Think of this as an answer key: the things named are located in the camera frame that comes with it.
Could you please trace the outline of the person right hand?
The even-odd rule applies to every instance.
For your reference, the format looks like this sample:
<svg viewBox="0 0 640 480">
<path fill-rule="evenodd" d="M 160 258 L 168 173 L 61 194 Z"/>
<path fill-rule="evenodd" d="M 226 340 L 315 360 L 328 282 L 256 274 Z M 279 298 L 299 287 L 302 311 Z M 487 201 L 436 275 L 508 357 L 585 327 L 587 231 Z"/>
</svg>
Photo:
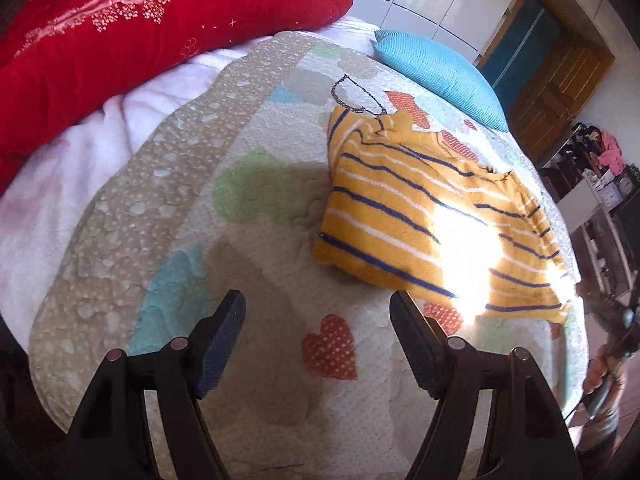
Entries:
<svg viewBox="0 0 640 480">
<path fill-rule="evenodd" d="M 587 376 L 582 384 L 585 394 L 593 393 L 601 387 L 605 377 L 613 378 L 611 394 L 622 393 L 626 387 L 627 373 L 623 361 L 608 354 L 608 346 L 604 344 L 597 351 L 596 356 L 589 362 Z"/>
</svg>

